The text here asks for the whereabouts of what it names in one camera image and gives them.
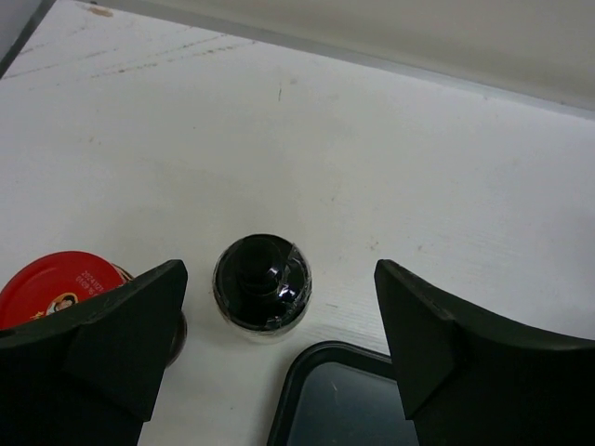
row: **black bottle cap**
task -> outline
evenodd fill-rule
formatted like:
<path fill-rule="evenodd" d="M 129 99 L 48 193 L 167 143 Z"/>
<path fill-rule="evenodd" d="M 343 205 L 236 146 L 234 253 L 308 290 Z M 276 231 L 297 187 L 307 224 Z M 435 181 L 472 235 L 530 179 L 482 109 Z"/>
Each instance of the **black bottle cap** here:
<path fill-rule="evenodd" d="M 293 328 L 311 295 L 311 273 L 295 245 L 255 234 L 230 246 L 219 259 L 213 288 L 223 315 L 264 335 Z"/>

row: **red lid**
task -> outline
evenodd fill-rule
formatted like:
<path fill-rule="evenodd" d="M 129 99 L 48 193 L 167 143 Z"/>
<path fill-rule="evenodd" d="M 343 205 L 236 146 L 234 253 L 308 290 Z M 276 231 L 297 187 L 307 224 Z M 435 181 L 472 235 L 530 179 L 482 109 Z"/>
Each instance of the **red lid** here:
<path fill-rule="evenodd" d="M 0 292 L 0 330 L 61 311 L 126 280 L 108 261 L 67 251 L 35 260 Z"/>

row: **plastic wrap seal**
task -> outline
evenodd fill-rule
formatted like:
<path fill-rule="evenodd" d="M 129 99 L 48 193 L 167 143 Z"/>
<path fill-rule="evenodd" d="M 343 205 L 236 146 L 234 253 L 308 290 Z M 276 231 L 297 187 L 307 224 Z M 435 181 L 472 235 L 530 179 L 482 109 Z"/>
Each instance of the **plastic wrap seal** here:
<path fill-rule="evenodd" d="M 283 335 L 303 318 L 311 296 L 311 271 L 292 243 L 270 234 L 245 237 L 219 258 L 214 296 L 224 318 L 245 331 Z"/>

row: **brown stain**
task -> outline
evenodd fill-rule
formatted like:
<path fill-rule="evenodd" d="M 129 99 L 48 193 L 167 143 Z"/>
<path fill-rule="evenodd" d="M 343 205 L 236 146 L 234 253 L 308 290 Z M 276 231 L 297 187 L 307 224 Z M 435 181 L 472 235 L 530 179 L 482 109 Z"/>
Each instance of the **brown stain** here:
<path fill-rule="evenodd" d="M 87 11 L 95 14 L 96 16 L 113 17 L 113 13 L 107 8 L 104 9 L 102 7 L 89 7 Z"/>

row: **white surface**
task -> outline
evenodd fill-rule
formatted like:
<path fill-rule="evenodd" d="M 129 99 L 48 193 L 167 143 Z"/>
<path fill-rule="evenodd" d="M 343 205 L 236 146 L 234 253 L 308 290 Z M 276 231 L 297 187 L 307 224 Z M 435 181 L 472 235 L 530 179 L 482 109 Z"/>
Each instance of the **white surface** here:
<path fill-rule="evenodd" d="M 101 0 L 253 38 L 265 30 L 595 111 L 591 0 Z M 348 56 L 350 61 L 357 55 Z"/>
<path fill-rule="evenodd" d="M 595 338 L 595 122 L 66 1 L 28 49 L 0 82 L 0 282 L 64 249 L 190 273 L 188 342 L 141 445 L 261 445 L 303 348 L 386 351 L 381 257 Z M 236 337 L 210 292 L 253 232 L 311 262 L 309 312 L 272 346 Z"/>

